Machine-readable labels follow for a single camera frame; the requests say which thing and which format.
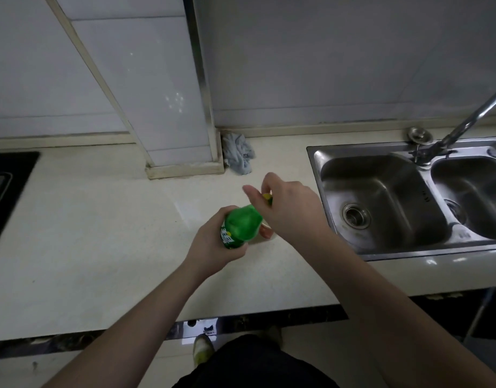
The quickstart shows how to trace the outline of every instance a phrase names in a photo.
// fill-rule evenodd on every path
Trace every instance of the towel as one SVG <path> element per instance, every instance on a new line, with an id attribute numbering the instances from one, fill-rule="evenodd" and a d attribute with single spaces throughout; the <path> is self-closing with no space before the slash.
<path id="1" fill-rule="evenodd" d="M 244 135 L 228 133 L 223 136 L 223 160 L 233 171 L 241 175 L 251 173 L 250 159 L 254 157 L 255 152 Z"/>

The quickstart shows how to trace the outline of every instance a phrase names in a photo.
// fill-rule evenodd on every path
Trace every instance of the faucet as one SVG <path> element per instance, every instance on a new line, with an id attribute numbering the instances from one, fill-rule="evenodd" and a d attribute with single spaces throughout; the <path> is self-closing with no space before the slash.
<path id="1" fill-rule="evenodd" d="M 447 151 L 447 149 L 456 143 L 465 132 L 467 132 L 480 118 L 485 116 L 485 114 L 487 114 L 494 106 L 496 106 L 496 93 L 442 140 L 434 143 L 430 147 L 417 149 L 417 151 L 414 151 L 413 162 L 419 166 L 426 166 L 436 156 L 449 156 L 451 151 Z"/>

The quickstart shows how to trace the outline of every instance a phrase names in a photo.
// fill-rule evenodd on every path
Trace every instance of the person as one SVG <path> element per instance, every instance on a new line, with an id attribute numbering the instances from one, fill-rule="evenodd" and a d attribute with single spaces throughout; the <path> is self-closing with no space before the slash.
<path id="1" fill-rule="evenodd" d="M 313 190 L 274 173 L 265 176 L 260 192 L 248 185 L 243 190 L 335 293 L 388 386 L 496 387 L 496 375 L 485 364 L 329 228 Z M 272 205 L 262 196 L 270 192 Z M 44 387 L 136 387 L 191 294 L 246 253 L 246 244 L 230 250 L 219 237 L 225 215 L 234 208 L 221 208 L 206 222 L 180 267 Z M 204 342 L 195 345 L 207 348 Z M 254 336 L 242 336 L 205 358 L 210 359 L 176 387 L 336 386 L 313 366 Z"/>

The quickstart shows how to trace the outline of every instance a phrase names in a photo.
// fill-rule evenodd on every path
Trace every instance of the drain strainer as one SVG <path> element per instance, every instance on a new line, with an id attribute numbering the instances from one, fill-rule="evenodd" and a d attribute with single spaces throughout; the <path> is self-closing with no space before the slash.
<path id="1" fill-rule="evenodd" d="M 370 226 L 370 213 L 356 203 L 349 203 L 343 207 L 342 217 L 350 227 L 357 230 L 362 230 Z"/>
<path id="2" fill-rule="evenodd" d="M 467 222 L 467 214 L 465 213 L 464 209 L 460 207 L 458 203 L 455 203 L 452 200 L 444 199 L 444 201 L 447 204 L 447 207 L 449 207 L 449 209 L 453 213 L 456 220 L 461 224 L 465 224 L 465 222 Z"/>

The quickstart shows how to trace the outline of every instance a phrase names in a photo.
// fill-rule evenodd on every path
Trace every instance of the countertop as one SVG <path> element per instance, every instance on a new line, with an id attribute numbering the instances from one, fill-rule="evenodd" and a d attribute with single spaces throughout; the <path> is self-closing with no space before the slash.
<path id="1" fill-rule="evenodd" d="M 435 137 L 449 130 L 433 130 Z M 307 146 L 401 141 L 402 131 L 249 139 L 253 172 L 149 181 L 134 144 L 41 149 L 0 237 L 0 340 L 108 328 L 184 259 L 221 206 L 268 171 L 317 191 Z M 466 137 L 496 136 L 496 127 Z M 408 295 L 496 286 L 496 251 L 369 263 Z M 179 320 L 338 303 L 277 237 L 209 278 Z"/>

